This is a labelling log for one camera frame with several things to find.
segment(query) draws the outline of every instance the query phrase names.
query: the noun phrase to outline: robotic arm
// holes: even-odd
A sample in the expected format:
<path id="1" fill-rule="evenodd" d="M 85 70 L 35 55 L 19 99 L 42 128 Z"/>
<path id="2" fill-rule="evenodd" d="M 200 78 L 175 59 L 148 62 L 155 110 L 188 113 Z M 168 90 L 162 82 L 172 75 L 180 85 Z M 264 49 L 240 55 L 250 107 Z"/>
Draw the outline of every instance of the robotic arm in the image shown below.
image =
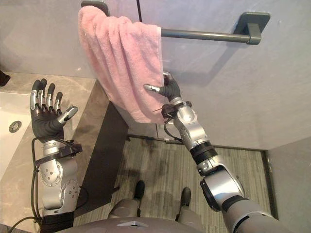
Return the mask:
<path id="1" fill-rule="evenodd" d="M 190 102 L 181 98 L 177 82 L 164 72 L 165 86 L 145 84 L 144 88 L 166 96 L 170 104 L 162 107 L 162 115 L 173 119 L 182 142 L 190 151 L 197 169 L 203 177 L 200 182 L 203 194 L 216 212 L 222 211 L 230 233 L 289 233 L 279 221 L 265 212 L 257 203 L 245 198 L 242 185 L 218 155 L 207 135 L 198 123 Z"/>
<path id="2" fill-rule="evenodd" d="M 49 86 L 45 98 L 47 81 L 36 80 L 30 95 L 30 109 L 33 132 L 43 143 L 43 158 L 36 160 L 34 167 L 40 170 L 43 182 L 43 217 L 37 210 L 35 218 L 39 222 L 42 233 L 52 233 L 72 227 L 73 212 L 76 208 L 80 187 L 77 182 L 77 163 L 74 155 L 82 151 L 80 144 L 73 140 L 63 141 L 63 127 L 78 111 L 70 107 L 63 114 L 61 99 L 63 94 L 57 93 L 53 105 L 55 85 Z"/>

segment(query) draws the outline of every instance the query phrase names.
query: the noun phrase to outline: sink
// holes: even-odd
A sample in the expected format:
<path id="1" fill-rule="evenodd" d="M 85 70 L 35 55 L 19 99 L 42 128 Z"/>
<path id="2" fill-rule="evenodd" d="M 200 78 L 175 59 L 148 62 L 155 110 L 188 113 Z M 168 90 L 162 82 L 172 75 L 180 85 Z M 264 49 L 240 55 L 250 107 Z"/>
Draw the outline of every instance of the sink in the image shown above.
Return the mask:
<path id="1" fill-rule="evenodd" d="M 31 122 L 29 99 L 26 94 L 0 92 L 0 180 Z"/>

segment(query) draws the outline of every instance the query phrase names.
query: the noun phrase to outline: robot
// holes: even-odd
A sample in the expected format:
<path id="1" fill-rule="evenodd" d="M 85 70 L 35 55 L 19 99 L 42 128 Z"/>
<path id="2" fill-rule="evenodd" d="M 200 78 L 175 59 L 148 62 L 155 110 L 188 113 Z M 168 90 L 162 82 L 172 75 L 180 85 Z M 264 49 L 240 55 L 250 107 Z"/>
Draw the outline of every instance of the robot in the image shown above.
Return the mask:
<path id="1" fill-rule="evenodd" d="M 222 212 L 228 231 L 230 233 L 290 233 L 291 231 L 283 227 L 257 203 L 245 197 L 239 180 L 225 164 L 222 155 L 217 154 L 199 124 L 192 104 L 182 99 L 178 84 L 170 73 L 164 72 L 163 76 L 165 84 L 163 87 L 145 84 L 144 88 L 168 98 L 169 104 L 164 104 L 162 107 L 162 115 L 167 119 L 166 124 L 172 120 L 178 129 L 182 143 L 191 153 L 197 170 L 202 176 L 200 185 L 206 201 L 212 210 Z M 137 184 L 134 198 L 121 200 L 112 209 L 108 219 L 72 227 L 73 212 L 80 191 L 75 175 L 78 167 L 73 155 L 82 151 L 82 148 L 80 144 L 74 144 L 73 141 L 63 141 L 63 126 L 74 116 L 78 108 L 70 107 L 62 114 L 60 107 L 62 94 L 57 94 L 53 104 L 55 85 L 50 85 L 45 98 L 46 84 L 44 79 L 37 80 L 33 85 L 30 98 L 33 132 L 36 139 L 43 143 L 44 154 L 42 159 L 34 162 L 34 176 L 40 170 L 44 184 L 43 217 L 32 205 L 34 219 L 39 223 L 41 232 L 203 232 L 200 219 L 189 209 L 190 190 L 187 188 L 182 193 L 177 221 L 139 217 L 139 200 L 143 195 L 143 182 Z"/>

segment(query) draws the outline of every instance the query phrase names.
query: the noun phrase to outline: wall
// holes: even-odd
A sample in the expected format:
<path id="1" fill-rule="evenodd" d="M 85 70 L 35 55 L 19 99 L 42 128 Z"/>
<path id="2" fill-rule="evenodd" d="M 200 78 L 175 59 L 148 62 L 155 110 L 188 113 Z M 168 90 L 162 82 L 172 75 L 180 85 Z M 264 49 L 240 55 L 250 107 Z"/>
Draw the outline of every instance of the wall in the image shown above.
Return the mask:
<path id="1" fill-rule="evenodd" d="M 78 37 L 81 0 L 1 0 L 0 68 L 20 73 L 96 77 Z M 107 0 L 110 13 L 138 19 L 136 2 Z"/>
<path id="2" fill-rule="evenodd" d="M 106 1 L 138 20 L 135 0 Z M 77 37 L 76 0 L 2 0 L 0 64 L 16 72 L 95 77 Z M 211 141 L 270 149 L 311 136 L 309 0 L 140 0 L 144 23 L 231 33 L 244 11 L 270 12 L 258 46 L 163 38 L 163 65 L 180 84 Z M 155 125 L 129 123 L 157 136 Z M 162 128 L 158 128 L 163 137 Z"/>
<path id="3" fill-rule="evenodd" d="M 280 221 L 296 233 L 311 229 L 311 137 L 268 151 Z"/>

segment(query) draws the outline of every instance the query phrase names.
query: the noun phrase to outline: marble countertop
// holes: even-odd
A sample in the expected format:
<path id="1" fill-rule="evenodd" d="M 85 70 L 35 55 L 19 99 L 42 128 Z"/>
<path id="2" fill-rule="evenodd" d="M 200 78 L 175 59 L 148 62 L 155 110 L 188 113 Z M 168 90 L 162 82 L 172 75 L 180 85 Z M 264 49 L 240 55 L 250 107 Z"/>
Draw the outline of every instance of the marble countertop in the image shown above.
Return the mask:
<path id="1" fill-rule="evenodd" d="M 92 155 L 95 142 L 106 113 L 109 100 L 96 79 L 7 73 L 10 81 L 0 92 L 30 94 L 36 79 L 45 78 L 56 85 L 55 93 L 63 93 L 62 109 L 77 106 L 79 111 L 64 127 L 65 140 L 74 139 L 83 143 L 83 152 L 76 156 L 78 163 L 78 181 L 83 182 L 88 162 Z M 34 138 L 31 123 L 29 124 L 19 146 L 17 147 L 8 168 L 0 181 L 0 223 L 12 226 L 18 220 L 32 216 L 30 204 L 31 179 L 33 162 L 31 140 Z M 42 144 L 35 145 L 36 157 L 42 156 Z M 39 182 L 39 200 L 42 184 Z M 38 226 L 31 220 L 26 220 L 18 226 L 19 229 L 36 232 Z"/>

